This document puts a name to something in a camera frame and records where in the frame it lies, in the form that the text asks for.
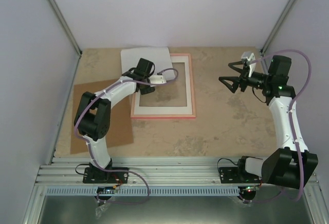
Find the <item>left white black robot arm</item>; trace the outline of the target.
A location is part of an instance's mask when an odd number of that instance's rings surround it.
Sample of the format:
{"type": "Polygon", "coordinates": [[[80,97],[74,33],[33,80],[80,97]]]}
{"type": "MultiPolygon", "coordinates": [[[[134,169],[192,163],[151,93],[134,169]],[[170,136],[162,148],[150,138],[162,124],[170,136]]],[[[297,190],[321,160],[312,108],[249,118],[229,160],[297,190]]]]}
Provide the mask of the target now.
{"type": "Polygon", "coordinates": [[[110,127],[112,108],[124,98],[140,89],[154,91],[149,77],[154,73],[153,62],[140,58],[136,67],[122,74],[109,87],[96,93],[85,92],[80,100],[74,119],[75,135],[85,140],[91,157],[84,170],[83,183],[127,183],[129,168],[113,167],[108,154],[106,134],[110,127]]]}

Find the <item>brown cardboard backing board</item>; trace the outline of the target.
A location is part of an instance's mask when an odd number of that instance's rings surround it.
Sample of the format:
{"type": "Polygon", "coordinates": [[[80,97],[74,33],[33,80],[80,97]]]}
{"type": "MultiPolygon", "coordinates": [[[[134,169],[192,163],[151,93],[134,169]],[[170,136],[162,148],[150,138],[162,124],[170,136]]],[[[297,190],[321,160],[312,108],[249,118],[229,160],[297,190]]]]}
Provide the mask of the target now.
{"type": "MultiPolygon", "coordinates": [[[[116,80],[112,79],[75,85],[73,92],[72,120],[75,120],[81,97],[86,91],[95,93],[115,82],[116,80]]],[[[110,127],[106,134],[106,144],[108,148],[132,144],[134,142],[130,112],[131,105],[128,97],[112,108],[110,127]]],[[[86,143],[83,140],[78,139],[74,135],[74,132],[71,132],[70,153],[78,154],[87,151],[86,143]]]]}

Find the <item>sunset landscape photo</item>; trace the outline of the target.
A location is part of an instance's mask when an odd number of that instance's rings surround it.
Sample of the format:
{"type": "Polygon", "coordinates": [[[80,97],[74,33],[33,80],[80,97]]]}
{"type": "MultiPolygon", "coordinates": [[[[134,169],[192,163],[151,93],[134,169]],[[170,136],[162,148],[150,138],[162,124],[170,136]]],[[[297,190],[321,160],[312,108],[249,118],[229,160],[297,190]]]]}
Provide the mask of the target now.
{"type": "MultiPolygon", "coordinates": [[[[140,58],[149,60],[154,63],[153,75],[157,75],[162,70],[172,68],[171,56],[167,47],[139,47],[131,49],[122,49],[121,56],[121,69],[122,73],[127,72],[130,68],[136,67],[140,58]]],[[[161,73],[167,83],[175,78],[173,70],[168,70],[161,73]]]]}

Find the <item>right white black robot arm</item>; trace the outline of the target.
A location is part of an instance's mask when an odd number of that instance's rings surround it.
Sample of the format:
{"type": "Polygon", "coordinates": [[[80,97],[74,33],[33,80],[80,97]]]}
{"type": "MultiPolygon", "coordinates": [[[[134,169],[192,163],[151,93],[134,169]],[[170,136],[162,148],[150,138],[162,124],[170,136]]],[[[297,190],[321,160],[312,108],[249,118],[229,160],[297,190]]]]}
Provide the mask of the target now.
{"type": "Polygon", "coordinates": [[[318,157],[309,152],[299,128],[297,94],[287,84],[291,59],[274,55],[267,74],[255,71],[252,52],[244,52],[240,61],[228,66],[240,75],[220,77],[219,81],[231,92],[245,91],[247,87],[262,91],[272,114],[277,140],[277,149],[266,159],[241,157],[235,168],[237,179],[243,183],[261,180],[286,188],[304,188],[318,165],[318,157]]]}

